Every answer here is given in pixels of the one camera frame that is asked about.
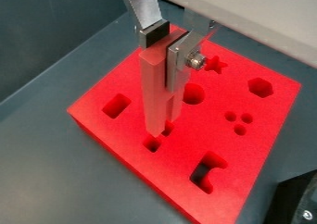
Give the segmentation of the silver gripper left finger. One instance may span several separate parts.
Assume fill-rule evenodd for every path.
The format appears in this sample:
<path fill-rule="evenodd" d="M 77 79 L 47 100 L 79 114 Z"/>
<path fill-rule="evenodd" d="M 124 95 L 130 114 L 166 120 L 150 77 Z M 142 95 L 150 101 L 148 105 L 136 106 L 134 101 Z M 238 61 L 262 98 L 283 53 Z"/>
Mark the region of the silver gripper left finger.
<path fill-rule="evenodd" d="M 135 22 L 135 32 L 142 49 L 148 48 L 170 33 L 170 22 L 162 17 L 158 0 L 124 0 Z"/>

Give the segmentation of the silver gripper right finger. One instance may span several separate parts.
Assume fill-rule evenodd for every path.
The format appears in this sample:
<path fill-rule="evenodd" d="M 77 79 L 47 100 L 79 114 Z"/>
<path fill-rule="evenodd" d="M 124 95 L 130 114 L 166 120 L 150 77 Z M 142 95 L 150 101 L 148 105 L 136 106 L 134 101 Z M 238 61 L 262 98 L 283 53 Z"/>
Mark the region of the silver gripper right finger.
<path fill-rule="evenodd" d="M 183 19 L 187 31 L 167 47 L 166 87 L 170 92 L 183 84 L 186 69 L 199 70 L 203 67 L 206 57 L 201 53 L 201 44 L 218 30 L 218 23 L 213 19 L 187 8 Z"/>

